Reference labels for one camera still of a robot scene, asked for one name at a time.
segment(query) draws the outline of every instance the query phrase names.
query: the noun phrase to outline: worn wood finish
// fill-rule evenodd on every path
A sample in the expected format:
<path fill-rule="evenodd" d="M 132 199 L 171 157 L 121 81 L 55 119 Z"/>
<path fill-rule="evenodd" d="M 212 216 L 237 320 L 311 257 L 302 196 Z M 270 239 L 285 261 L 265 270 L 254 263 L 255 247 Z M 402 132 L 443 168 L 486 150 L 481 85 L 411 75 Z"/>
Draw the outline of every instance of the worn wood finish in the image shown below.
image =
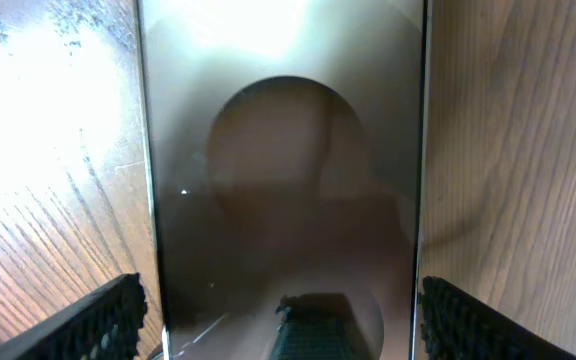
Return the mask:
<path fill-rule="evenodd" d="M 121 273 L 161 306 L 131 1 L 0 1 L 0 342 Z"/>
<path fill-rule="evenodd" d="M 435 3 L 423 273 L 576 354 L 576 0 Z"/>

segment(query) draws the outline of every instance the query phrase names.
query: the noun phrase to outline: reflective metal surface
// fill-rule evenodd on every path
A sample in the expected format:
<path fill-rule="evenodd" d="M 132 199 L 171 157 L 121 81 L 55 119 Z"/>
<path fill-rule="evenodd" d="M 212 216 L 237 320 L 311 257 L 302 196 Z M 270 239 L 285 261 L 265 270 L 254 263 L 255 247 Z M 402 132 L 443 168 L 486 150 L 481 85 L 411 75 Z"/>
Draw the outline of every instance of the reflective metal surface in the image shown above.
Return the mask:
<path fill-rule="evenodd" d="M 282 295 L 341 292 L 407 358 L 422 1 L 141 10 L 170 355 L 265 358 Z"/>

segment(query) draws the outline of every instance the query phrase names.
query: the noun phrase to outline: metal plate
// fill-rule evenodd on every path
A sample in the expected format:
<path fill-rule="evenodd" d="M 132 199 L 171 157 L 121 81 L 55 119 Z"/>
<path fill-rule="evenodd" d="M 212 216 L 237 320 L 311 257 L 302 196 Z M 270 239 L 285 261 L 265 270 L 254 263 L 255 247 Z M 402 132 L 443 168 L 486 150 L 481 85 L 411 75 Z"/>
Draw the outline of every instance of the metal plate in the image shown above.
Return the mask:
<path fill-rule="evenodd" d="M 142 0 L 140 5 L 153 211 L 171 355 L 267 357 L 277 321 L 272 310 L 280 296 L 314 291 L 348 296 L 373 357 L 408 357 L 421 180 L 424 3 Z M 265 236 L 242 230 L 238 215 L 232 215 L 256 199 L 259 179 L 247 183 L 252 190 L 230 187 L 243 194 L 236 199 L 221 194 L 214 180 L 219 169 L 213 171 L 219 161 L 210 149 L 219 119 L 229 118 L 226 104 L 247 92 L 275 91 L 263 84 L 278 77 L 288 87 L 298 83 L 294 86 L 323 91 L 334 98 L 338 113 L 352 109 L 359 127 L 350 126 L 345 136 L 361 133 L 371 185 L 327 190 L 357 173 L 352 167 L 333 171 L 332 182 L 316 180 L 324 189 L 314 203 L 307 202 L 307 211 L 300 210 L 308 216 L 298 231 Z M 304 92 L 300 96 L 312 97 L 312 91 Z M 266 98 L 274 99 L 273 94 Z M 273 136 L 295 136 L 301 145 L 313 128 L 287 129 L 294 133 Z M 224 133 L 226 139 L 235 138 L 232 131 Z M 246 146 L 266 135 L 258 134 Z M 257 152 L 277 152 L 263 147 L 274 142 L 260 144 Z M 235 144 L 232 152 L 242 146 Z M 279 172 L 291 163 L 291 151 L 306 150 L 282 151 L 277 153 L 288 155 L 277 159 Z M 352 163 L 356 153 L 344 151 L 338 163 Z M 255 162 L 255 156 L 241 161 Z M 261 178 L 264 189 L 290 182 Z M 238 205 L 224 205 L 229 201 Z M 281 237 L 305 244 L 267 245 L 267 238 Z M 295 247 L 308 250 L 293 252 Z"/>

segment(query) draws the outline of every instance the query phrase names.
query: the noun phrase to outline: wooden surface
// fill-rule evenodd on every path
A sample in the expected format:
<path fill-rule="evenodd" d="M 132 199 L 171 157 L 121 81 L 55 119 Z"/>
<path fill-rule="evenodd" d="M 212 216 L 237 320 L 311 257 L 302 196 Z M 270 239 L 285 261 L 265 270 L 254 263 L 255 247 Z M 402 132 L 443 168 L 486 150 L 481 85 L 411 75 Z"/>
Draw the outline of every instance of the wooden surface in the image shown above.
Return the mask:
<path fill-rule="evenodd" d="M 576 354 L 576 1 L 436 1 L 423 274 Z"/>
<path fill-rule="evenodd" d="M 139 271 L 132 3 L 0 1 L 0 341 Z M 576 353 L 576 0 L 436 1 L 423 273 Z"/>

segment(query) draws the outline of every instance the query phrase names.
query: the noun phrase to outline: metal edge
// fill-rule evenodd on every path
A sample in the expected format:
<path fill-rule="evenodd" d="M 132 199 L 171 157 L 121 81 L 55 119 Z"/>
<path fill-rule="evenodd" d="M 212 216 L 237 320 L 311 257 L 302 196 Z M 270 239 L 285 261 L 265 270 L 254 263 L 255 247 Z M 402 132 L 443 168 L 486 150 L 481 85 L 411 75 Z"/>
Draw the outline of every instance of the metal edge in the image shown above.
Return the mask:
<path fill-rule="evenodd" d="M 430 54 L 431 54 L 431 43 L 432 43 L 432 5 L 433 0 L 424 1 L 424 19 L 423 19 L 423 35 L 422 35 L 422 61 L 423 61 L 423 73 L 422 73 L 422 103 L 421 103 L 421 115 L 422 124 L 420 129 L 421 143 L 419 145 L 419 191 L 417 196 L 417 236 L 416 236 L 416 247 L 415 247 L 415 271 L 413 274 L 413 296 L 412 296 L 412 324 L 411 324 L 411 336 L 410 336 L 410 359 L 415 358 L 415 351 L 417 345 L 417 302 L 419 296 L 419 269 L 421 264 L 421 249 L 423 246 L 423 204 L 425 201 L 425 186 L 426 186 L 426 142 L 428 137 L 428 112 L 429 112 L 429 102 L 430 102 Z"/>
<path fill-rule="evenodd" d="M 161 302 L 161 311 L 163 317 L 163 326 L 161 330 L 161 342 L 163 348 L 164 359 L 170 359 L 170 339 L 169 332 L 166 328 L 166 324 L 169 323 L 168 311 L 166 299 L 163 294 L 165 294 L 165 281 L 163 272 L 163 253 L 161 246 L 158 242 L 158 225 L 156 220 L 157 207 L 155 204 L 155 193 L 154 193 L 154 173 L 152 172 L 153 155 L 152 148 L 150 147 L 150 126 L 148 119 L 150 118 L 150 103 L 148 101 L 148 92 L 146 90 L 146 54 L 142 46 L 142 35 L 145 34 L 145 29 L 142 28 L 143 22 L 143 0 L 133 0 L 136 18 L 136 32 L 135 39 L 137 43 L 137 64 L 139 72 L 139 90 L 141 94 L 141 128 L 143 131 L 143 147 L 144 147 L 144 166 L 145 166 L 145 176 L 146 176 L 146 188 L 148 191 L 148 212 L 150 214 L 150 226 L 152 229 L 152 244 L 155 247 L 155 261 L 157 263 L 157 279 L 159 280 L 159 300 Z"/>

